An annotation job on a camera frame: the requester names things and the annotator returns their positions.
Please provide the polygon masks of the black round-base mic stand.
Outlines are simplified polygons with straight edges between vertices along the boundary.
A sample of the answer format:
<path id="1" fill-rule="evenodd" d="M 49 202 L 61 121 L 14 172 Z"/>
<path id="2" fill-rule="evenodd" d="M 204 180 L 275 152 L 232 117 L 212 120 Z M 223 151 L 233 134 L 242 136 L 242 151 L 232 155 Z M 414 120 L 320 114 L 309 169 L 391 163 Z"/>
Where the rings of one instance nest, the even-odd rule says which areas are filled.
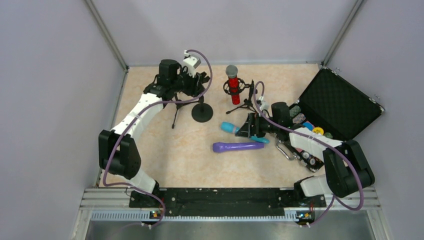
<path id="1" fill-rule="evenodd" d="M 199 103 L 197 103 L 191 110 L 191 116 L 192 118 L 199 123 L 205 123 L 211 120 L 213 117 L 213 108 L 204 102 L 204 96 L 201 98 L 197 98 L 197 100 L 200 100 Z"/>

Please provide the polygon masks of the red glitter microphone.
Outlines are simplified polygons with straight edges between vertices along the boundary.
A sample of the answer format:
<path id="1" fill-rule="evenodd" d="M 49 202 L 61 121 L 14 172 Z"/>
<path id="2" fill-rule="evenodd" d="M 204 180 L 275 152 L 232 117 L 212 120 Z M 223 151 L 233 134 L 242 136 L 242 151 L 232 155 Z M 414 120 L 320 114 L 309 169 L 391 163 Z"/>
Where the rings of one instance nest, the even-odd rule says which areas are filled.
<path id="1" fill-rule="evenodd" d="M 229 92 L 231 93 L 231 100 L 234 105 L 239 105 L 240 93 L 239 93 L 239 81 L 238 81 L 238 68 L 235 65 L 228 65 L 225 73 L 228 77 Z"/>

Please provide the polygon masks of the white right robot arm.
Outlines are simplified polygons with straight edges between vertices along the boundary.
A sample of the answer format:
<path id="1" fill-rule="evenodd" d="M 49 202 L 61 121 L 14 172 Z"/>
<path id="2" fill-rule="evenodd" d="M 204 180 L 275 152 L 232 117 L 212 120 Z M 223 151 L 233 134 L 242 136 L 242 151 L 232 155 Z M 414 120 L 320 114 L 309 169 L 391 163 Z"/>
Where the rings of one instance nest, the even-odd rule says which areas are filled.
<path id="1" fill-rule="evenodd" d="M 271 117 L 258 112 L 249 113 L 235 135 L 251 138 L 274 134 L 288 143 L 289 149 L 300 149 L 323 162 L 323 175 L 295 182 L 294 189 L 300 198 L 325 194 L 343 198 L 375 183 L 374 173 L 357 141 L 331 139 L 314 133 L 303 124 L 295 124 L 285 102 L 273 103 L 271 112 Z"/>

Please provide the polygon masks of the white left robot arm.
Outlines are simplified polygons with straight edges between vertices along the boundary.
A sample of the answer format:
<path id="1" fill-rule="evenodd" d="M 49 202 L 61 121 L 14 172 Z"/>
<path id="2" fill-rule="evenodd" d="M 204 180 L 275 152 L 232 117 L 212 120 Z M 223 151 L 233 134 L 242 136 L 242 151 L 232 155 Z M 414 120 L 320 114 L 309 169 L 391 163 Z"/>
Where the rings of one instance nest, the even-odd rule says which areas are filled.
<path id="1" fill-rule="evenodd" d="M 202 99 L 211 77 L 206 72 L 198 72 L 201 60 L 187 56 L 182 62 L 163 59 L 158 66 L 158 73 L 153 81 L 145 87 L 132 110 L 110 130 L 102 130 L 98 136 L 99 166 L 104 171 L 102 183 L 107 183 L 107 176 L 120 178 L 118 185 L 133 187 L 142 193 L 152 194 L 157 182 L 141 167 L 141 156 L 137 140 L 148 127 L 153 118 L 168 104 L 187 105 L 188 100 L 179 100 L 177 95 L 183 93 L 193 97 L 193 102 Z"/>

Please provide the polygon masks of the black shock-mount tripod stand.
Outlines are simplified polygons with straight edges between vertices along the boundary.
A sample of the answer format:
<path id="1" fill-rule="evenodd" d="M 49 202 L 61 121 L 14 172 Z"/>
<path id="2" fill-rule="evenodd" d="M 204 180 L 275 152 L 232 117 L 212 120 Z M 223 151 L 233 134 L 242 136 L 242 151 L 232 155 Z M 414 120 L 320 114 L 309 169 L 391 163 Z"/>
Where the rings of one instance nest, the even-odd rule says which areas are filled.
<path id="1" fill-rule="evenodd" d="M 234 112 L 235 110 L 238 109 L 246 109 L 252 112 L 258 112 L 255 108 L 254 108 L 254 101 L 253 101 L 253 95 L 257 94 L 258 91 L 254 89 L 255 87 L 255 81 L 252 79 L 251 83 L 246 83 L 243 79 L 238 78 L 237 79 L 237 86 L 236 87 L 231 87 L 230 86 L 230 80 L 227 80 L 222 88 L 223 91 L 225 92 L 225 94 L 231 96 L 231 100 L 233 101 L 233 99 L 236 99 L 236 96 L 240 96 L 240 94 L 245 90 L 248 89 L 248 97 L 245 98 L 243 100 L 243 103 L 240 104 L 240 97 L 238 98 L 238 104 L 233 103 L 233 105 L 237 105 L 234 109 L 228 110 L 226 112 L 227 115 L 229 115 L 230 113 Z"/>

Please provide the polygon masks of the purple toy microphone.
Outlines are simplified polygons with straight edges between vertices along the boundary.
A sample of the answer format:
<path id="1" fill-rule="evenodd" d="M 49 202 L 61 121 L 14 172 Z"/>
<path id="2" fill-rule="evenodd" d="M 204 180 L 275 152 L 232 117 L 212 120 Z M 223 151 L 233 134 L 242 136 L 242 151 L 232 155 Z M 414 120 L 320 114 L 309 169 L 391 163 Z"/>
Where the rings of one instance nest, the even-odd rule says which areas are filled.
<path id="1" fill-rule="evenodd" d="M 215 142 L 212 144 L 214 153 L 224 153 L 231 151 L 246 151 L 263 149 L 265 144 L 262 142 Z"/>

